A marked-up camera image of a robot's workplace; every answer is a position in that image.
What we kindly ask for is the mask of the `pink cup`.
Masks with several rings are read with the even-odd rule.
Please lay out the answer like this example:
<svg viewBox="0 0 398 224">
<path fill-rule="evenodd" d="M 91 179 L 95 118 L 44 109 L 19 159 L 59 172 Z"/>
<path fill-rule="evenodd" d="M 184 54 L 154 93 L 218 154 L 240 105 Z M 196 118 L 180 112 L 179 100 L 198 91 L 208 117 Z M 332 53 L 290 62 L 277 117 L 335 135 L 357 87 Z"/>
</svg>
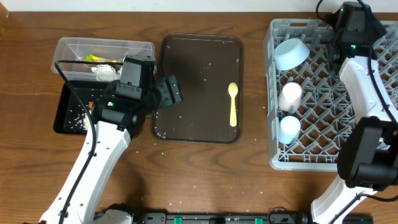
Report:
<svg viewBox="0 0 398 224">
<path fill-rule="evenodd" d="M 302 102 L 302 87 L 295 82 L 286 83 L 278 96 L 278 106 L 282 111 L 299 109 Z"/>
</svg>

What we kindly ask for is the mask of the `light blue cup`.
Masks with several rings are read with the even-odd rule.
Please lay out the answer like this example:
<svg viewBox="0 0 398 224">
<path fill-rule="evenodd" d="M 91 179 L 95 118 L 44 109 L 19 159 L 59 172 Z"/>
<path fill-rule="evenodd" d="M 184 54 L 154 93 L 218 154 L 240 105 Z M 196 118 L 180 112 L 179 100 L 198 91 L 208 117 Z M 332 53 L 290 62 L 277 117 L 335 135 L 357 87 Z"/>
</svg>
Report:
<svg viewBox="0 0 398 224">
<path fill-rule="evenodd" d="M 279 142 L 282 144 L 292 144 L 298 139 L 300 128 L 300 121 L 296 117 L 284 117 L 279 123 Z"/>
</svg>

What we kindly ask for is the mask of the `white napkin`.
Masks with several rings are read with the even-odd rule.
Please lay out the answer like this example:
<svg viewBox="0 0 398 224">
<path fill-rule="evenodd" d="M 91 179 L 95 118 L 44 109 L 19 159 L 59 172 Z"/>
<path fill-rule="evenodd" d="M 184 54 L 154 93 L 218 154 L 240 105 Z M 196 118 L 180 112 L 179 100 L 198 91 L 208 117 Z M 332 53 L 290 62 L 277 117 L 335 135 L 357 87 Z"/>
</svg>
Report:
<svg viewBox="0 0 398 224">
<path fill-rule="evenodd" d="M 91 71 L 96 75 L 96 80 L 99 82 L 111 82 L 121 78 L 123 68 L 116 70 L 110 65 L 96 65 L 91 68 Z"/>
</svg>

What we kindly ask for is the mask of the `light blue bowl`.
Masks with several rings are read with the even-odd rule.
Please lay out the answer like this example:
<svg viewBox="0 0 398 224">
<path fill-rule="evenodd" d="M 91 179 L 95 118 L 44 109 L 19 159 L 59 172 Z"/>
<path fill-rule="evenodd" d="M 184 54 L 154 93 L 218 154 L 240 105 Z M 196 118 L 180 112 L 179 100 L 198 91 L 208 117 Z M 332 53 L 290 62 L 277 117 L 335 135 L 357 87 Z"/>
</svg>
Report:
<svg viewBox="0 0 398 224">
<path fill-rule="evenodd" d="M 288 39 L 279 44 L 274 51 L 276 69 L 284 71 L 303 63 L 310 54 L 310 49 L 300 39 Z"/>
</svg>

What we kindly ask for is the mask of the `white rice pile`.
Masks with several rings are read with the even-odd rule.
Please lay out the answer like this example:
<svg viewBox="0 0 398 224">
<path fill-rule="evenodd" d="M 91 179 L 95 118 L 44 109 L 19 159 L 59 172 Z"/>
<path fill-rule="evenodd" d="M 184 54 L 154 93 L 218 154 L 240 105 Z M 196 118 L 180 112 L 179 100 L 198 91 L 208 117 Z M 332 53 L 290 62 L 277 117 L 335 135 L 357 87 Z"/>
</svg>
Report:
<svg viewBox="0 0 398 224">
<path fill-rule="evenodd" d="M 85 108 L 89 111 L 88 103 L 91 101 L 89 93 L 85 89 L 76 89 L 83 106 L 75 97 L 75 95 L 66 87 L 65 109 L 63 109 L 62 132 L 68 134 L 86 134 L 90 129 L 90 121 L 87 117 Z"/>
</svg>

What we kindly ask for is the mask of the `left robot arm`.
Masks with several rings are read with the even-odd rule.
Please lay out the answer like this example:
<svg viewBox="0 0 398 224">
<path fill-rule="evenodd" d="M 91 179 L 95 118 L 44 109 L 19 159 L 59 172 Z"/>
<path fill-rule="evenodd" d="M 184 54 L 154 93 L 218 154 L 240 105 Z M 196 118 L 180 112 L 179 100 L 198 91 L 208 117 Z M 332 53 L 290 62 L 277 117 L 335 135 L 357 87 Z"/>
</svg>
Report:
<svg viewBox="0 0 398 224">
<path fill-rule="evenodd" d="M 99 218 L 95 211 L 118 159 L 138 136 L 146 116 L 182 101 L 175 76 L 154 78 L 156 60 L 127 55 L 119 80 L 109 82 L 104 93 L 87 108 L 90 129 L 85 143 L 57 198 L 40 223 L 132 223 L 134 216 L 116 209 Z"/>
</svg>

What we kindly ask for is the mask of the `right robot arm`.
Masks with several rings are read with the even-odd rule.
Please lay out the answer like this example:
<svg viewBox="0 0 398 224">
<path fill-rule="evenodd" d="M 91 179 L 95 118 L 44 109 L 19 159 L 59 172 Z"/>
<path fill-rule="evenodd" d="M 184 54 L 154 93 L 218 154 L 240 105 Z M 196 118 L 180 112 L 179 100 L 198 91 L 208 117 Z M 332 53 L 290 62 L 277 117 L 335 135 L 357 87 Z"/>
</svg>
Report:
<svg viewBox="0 0 398 224">
<path fill-rule="evenodd" d="M 387 31 L 362 0 L 346 1 L 321 17 L 333 28 L 328 62 L 345 85 L 356 118 L 338 154 L 338 175 L 311 204 L 312 223 L 343 223 L 366 198 L 397 185 L 397 109 L 379 74 L 373 43 Z"/>
</svg>

